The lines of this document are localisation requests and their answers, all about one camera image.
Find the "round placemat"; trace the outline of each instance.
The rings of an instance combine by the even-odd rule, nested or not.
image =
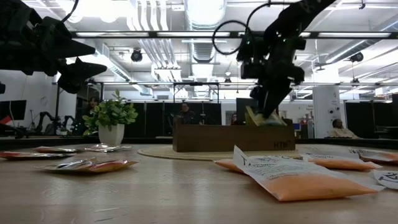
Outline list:
[[[299,158],[297,151],[245,151],[247,156],[288,156]],[[233,152],[175,152],[173,146],[160,146],[138,150],[138,154],[164,159],[183,159],[192,161],[214,161],[232,159]]]

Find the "table surface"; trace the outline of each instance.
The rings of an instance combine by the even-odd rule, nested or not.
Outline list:
[[[83,152],[62,161],[94,156],[140,161],[128,169],[92,176],[33,168],[59,161],[1,160],[1,223],[397,223],[397,191],[278,202],[246,175],[212,162],[141,156],[137,150],[142,147],[153,146]],[[347,173],[368,178],[365,172]]]

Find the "white pot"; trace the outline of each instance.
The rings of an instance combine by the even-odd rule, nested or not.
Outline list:
[[[101,143],[111,146],[118,146],[123,140],[124,124],[112,126],[112,131],[109,131],[108,127],[100,125],[98,127],[98,136]]]

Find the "wooden box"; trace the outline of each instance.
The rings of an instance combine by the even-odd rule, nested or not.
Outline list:
[[[219,126],[174,124],[176,152],[294,150],[293,126]]]

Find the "green leaves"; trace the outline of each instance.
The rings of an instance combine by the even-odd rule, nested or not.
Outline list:
[[[108,100],[94,107],[91,116],[83,116],[85,125],[89,130],[85,134],[98,130],[98,126],[107,127],[110,131],[112,126],[117,124],[131,124],[136,122],[138,113],[134,108],[134,104],[125,104],[125,98],[120,97],[120,91],[116,90],[113,94],[115,100]]]

